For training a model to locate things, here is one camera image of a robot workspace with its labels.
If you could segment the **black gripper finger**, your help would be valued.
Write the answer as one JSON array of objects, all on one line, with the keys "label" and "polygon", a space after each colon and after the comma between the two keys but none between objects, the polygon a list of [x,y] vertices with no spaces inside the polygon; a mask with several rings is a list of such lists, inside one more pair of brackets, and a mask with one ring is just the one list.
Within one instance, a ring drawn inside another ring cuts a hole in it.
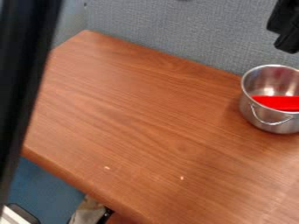
[{"label": "black gripper finger", "polygon": [[280,34],[296,13],[299,13],[299,0],[276,0],[265,28]]},{"label": "black gripper finger", "polygon": [[299,29],[290,27],[284,30],[274,41],[274,48],[285,53],[299,52]]}]

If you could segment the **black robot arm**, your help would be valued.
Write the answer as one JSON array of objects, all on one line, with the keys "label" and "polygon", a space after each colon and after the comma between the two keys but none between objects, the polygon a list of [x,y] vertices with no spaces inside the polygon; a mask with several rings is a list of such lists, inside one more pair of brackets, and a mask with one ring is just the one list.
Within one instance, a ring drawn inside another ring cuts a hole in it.
[{"label": "black robot arm", "polygon": [[[0,204],[3,203],[14,175],[19,155],[31,158],[30,149],[23,146],[33,105],[38,94],[53,30],[59,16],[61,0],[3,0],[0,12]],[[278,163],[288,165],[285,173],[273,165],[268,168],[268,185],[258,189],[218,184],[213,191],[222,204],[232,198],[221,192],[230,186],[233,195],[241,201],[254,197],[268,208],[299,208],[299,136],[280,136],[273,139],[258,134],[274,148],[290,157],[280,157]]]}]

